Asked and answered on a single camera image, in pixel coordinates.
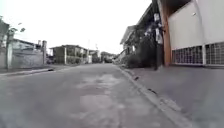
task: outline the concrete wall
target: concrete wall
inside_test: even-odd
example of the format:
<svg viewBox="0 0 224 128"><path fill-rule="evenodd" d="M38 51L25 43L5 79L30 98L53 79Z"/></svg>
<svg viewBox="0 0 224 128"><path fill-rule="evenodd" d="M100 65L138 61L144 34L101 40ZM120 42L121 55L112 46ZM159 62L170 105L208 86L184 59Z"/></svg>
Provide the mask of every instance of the concrete wall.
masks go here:
<svg viewBox="0 0 224 128"><path fill-rule="evenodd" d="M5 65L5 57L6 57L6 55L5 55L5 52L1 52L0 51L0 68L5 68L6 67L6 65Z"/></svg>
<svg viewBox="0 0 224 128"><path fill-rule="evenodd" d="M12 68L35 68L43 66L43 52L13 50Z"/></svg>
<svg viewBox="0 0 224 128"><path fill-rule="evenodd" d="M198 0L207 43L224 41L224 0Z"/></svg>
<svg viewBox="0 0 224 128"><path fill-rule="evenodd" d="M202 45L200 22L193 2L170 16L168 22L172 50Z"/></svg>

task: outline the overcast sky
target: overcast sky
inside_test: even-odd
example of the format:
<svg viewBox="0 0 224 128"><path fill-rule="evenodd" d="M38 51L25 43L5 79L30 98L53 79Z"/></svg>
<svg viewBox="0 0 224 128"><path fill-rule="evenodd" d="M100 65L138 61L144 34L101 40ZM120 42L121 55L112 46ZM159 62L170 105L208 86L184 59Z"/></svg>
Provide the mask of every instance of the overcast sky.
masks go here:
<svg viewBox="0 0 224 128"><path fill-rule="evenodd" d="M47 40L48 48L77 44L119 53L126 27L138 22L151 0L0 0L3 20L22 23L27 41Z"/></svg>

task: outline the building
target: building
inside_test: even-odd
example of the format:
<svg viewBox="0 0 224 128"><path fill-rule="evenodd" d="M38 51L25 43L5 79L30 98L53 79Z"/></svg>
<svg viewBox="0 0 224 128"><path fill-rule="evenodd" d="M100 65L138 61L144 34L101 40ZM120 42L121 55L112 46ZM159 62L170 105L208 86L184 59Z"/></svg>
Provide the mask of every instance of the building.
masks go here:
<svg viewBox="0 0 224 128"><path fill-rule="evenodd" d="M62 45L51 50L54 63L75 64L87 61L88 49L79 45Z"/></svg>
<svg viewBox="0 0 224 128"><path fill-rule="evenodd" d="M121 44L127 49L124 44L130 43L137 30L150 30L155 14L159 14L164 31L157 57L165 66L224 65L223 4L223 0L153 0L134 30L127 28Z"/></svg>

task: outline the road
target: road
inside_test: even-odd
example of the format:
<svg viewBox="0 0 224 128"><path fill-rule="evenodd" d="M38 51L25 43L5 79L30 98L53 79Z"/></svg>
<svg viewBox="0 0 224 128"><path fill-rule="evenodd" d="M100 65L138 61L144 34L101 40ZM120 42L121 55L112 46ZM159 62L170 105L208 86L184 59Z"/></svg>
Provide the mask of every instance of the road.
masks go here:
<svg viewBox="0 0 224 128"><path fill-rule="evenodd" d="M0 78L0 128L176 128L111 64Z"/></svg>

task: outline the bush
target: bush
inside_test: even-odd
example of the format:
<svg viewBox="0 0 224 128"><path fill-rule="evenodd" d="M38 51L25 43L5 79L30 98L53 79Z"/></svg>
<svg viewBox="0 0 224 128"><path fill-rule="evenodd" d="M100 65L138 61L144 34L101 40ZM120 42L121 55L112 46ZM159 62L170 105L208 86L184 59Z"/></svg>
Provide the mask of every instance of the bush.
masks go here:
<svg viewBox="0 0 224 128"><path fill-rule="evenodd" d="M127 57L126 66L128 68L138 68L141 66L138 54L131 54Z"/></svg>
<svg viewBox="0 0 224 128"><path fill-rule="evenodd" d="M101 60L99 57L93 56L92 63L101 63Z"/></svg>
<svg viewBox="0 0 224 128"><path fill-rule="evenodd" d="M81 59L75 56L67 56L67 63L68 64L79 64Z"/></svg>

